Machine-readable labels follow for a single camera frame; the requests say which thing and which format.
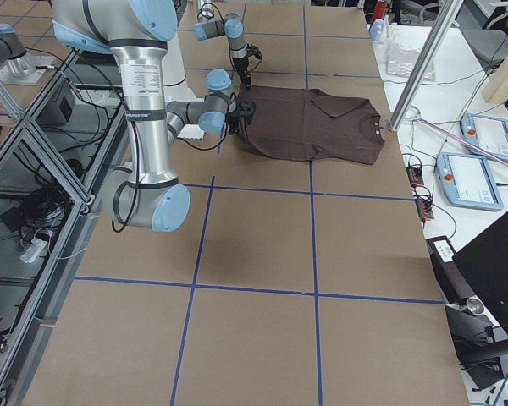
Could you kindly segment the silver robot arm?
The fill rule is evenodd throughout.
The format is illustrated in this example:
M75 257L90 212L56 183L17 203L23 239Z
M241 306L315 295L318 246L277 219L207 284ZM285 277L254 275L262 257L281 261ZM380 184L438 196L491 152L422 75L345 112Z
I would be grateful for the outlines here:
M207 74L196 98L185 81L172 1L55 1L54 34L74 50L113 55L120 73L131 159L102 186L115 232L126 226L173 232L190 208L189 190L171 167L169 148L187 125L218 134L241 116L228 73Z
M250 60L262 61L260 48L246 41L241 16L236 12L223 15L215 3L204 3L197 11L194 33L198 41L225 36L229 46L229 61L233 71L239 76L242 86L250 90L252 86Z

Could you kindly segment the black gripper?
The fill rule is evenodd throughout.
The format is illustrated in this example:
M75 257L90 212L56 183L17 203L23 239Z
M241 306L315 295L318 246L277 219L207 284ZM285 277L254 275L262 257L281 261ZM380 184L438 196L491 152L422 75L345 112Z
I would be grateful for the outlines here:
M249 72L249 58L232 58L234 71L239 75L241 84L248 91L252 86L252 78Z
M236 131L236 134L244 141L249 142L247 126L249 126L256 112L254 101L238 100L235 110L229 112L226 118L228 131Z

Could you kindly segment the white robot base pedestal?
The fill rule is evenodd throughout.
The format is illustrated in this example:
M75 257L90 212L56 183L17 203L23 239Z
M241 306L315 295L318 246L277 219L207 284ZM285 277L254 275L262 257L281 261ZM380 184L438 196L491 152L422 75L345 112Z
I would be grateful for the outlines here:
M166 107L170 102L201 102L202 99L197 98L187 84L179 38L176 34L178 21L174 2L160 1L158 12L157 22L163 24L164 34L174 35L166 40L168 50L161 62L161 107Z

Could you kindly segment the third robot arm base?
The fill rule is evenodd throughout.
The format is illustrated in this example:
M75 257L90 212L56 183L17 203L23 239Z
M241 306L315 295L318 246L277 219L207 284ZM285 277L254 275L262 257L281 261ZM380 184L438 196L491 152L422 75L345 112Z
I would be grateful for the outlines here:
M55 66L53 56L29 53L13 27L0 23L0 80L6 85L37 85L44 73Z

